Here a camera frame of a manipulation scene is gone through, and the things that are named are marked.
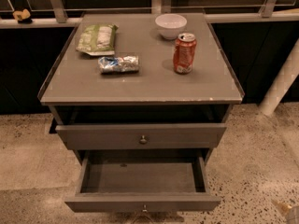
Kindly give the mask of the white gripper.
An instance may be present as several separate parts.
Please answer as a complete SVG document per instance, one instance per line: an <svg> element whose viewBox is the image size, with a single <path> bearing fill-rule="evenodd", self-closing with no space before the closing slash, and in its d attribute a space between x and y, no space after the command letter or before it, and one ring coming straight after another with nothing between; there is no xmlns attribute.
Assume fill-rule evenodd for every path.
<svg viewBox="0 0 299 224"><path fill-rule="evenodd" d="M281 215L286 217L286 224L299 224L299 206L291 207L289 204L276 200L273 200L272 204Z"/></svg>

